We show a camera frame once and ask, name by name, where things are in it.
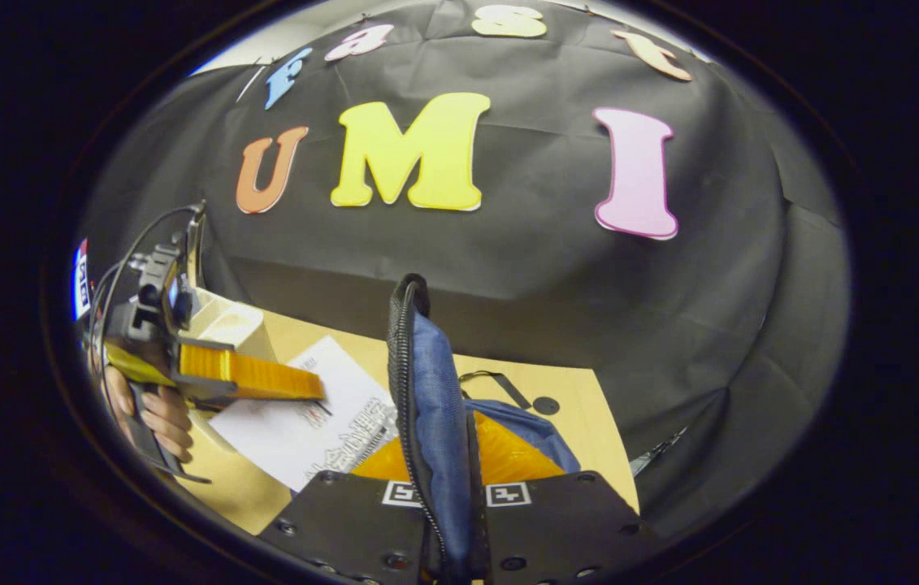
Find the white book with black print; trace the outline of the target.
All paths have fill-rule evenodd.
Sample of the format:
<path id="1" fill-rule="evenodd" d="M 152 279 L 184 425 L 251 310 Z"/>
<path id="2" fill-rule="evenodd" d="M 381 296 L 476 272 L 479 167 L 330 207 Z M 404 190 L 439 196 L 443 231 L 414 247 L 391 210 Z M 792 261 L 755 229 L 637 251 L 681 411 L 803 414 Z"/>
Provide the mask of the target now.
<path id="1" fill-rule="evenodd" d="M 273 479 L 299 492 L 325 470 L 350 473 L 397 435 L 388 390 L 331 336 L 290 366 L 317 375 L 319 402 L 239 400 L 216 414 L 211 429 Z"/>

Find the computer monitor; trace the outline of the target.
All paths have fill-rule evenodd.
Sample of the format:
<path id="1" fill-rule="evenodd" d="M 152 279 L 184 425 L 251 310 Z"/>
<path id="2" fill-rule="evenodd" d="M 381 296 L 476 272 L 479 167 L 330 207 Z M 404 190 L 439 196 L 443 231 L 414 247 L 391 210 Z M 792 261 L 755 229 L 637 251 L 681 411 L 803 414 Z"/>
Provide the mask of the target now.
<path id="1" fill-rule="evenodd" d="M 72 300 L 73 319 L 79 322 L 91 310 L 91 279 L 89 278 L 89 240 L 84 238 L 76 247 L 73 256 Z"/>

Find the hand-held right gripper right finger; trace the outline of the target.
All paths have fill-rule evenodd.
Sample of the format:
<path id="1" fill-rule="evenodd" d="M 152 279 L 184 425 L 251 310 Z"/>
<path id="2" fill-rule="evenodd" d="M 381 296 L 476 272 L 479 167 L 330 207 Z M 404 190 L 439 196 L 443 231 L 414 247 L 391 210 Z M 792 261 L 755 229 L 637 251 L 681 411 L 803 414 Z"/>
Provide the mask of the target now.
<path id="1" fill-rule="evenodd" d="M 480 585 L 631 585 L 662 542 L 600 473 L 563 473 L 539 449 L 471 416 L 471 577 Z"/>

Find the cream plastic bookshelf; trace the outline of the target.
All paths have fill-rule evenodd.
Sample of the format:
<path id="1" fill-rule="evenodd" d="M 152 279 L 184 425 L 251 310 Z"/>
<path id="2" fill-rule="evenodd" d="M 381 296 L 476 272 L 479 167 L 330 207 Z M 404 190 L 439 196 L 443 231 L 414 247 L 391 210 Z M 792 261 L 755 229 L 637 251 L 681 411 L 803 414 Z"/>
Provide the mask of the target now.
<path id="1" fill-rule="evenodd" d="M 180 331 L 186 340 L 220 342 L 232 345 L 243 355 L 276 362 L 277 357 L 267 334 L 262 310 L 201 288 L 196 289 L 196 300 L 197 308 L 189 320 L 189 328 Z M 236 449 L 210 425 L 210 419 L 235 400 L 233 396 L 200 400 L 194 404 L 189 414 L 202 436 L 229 454 L 233 454 Z"/>

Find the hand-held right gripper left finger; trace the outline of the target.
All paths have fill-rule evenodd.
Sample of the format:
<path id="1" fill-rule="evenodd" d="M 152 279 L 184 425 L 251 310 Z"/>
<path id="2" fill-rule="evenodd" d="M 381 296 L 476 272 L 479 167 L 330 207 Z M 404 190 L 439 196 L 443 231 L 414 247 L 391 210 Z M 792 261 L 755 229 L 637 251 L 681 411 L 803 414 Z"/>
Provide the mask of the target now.
<path id="1" fill-rule="evenodd" d="M 351 473 L 315 474 L 258 539 L 361 585 L 437 580 L 434 540 L 396 438 Z"/>

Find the blue schoolbag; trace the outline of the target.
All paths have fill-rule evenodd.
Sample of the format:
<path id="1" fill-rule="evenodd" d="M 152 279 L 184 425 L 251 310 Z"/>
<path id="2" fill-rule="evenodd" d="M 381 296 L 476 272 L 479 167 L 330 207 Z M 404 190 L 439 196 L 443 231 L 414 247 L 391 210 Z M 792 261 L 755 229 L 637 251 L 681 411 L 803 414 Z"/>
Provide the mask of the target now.
<path id="1" fill-rule="evenodd" d="M 463 395 L 447 336 L 430 318 L 425 278 L 403 276 L 388 311 L 388 382 L 397 409 L 402 460 L 433 534 L 440 585 L 480 578 L 475 497 L 488 469 L 543 462 L 544 475 L 579 470 L 574 452 L 547 419 L 514 405 Z"/>

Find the black backdrop cloth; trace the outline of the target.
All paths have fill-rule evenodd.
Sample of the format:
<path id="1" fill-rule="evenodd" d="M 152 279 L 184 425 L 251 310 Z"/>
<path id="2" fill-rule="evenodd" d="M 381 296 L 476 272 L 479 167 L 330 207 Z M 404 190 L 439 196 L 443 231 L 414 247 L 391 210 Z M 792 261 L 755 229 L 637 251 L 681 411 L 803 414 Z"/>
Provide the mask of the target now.
<path id="1" fill-rule="evenodd" d="M 209 204 L 207 285 L 381 337 L 426 279 L 475 357 L 590 369 L 678 533 L 774 473 L 830 395 L 850 312 L 837 197 L 742 67 L 544 0 L 391 0 L 216 59 L 125 132 L 80 224 L 93 270 Z"/>

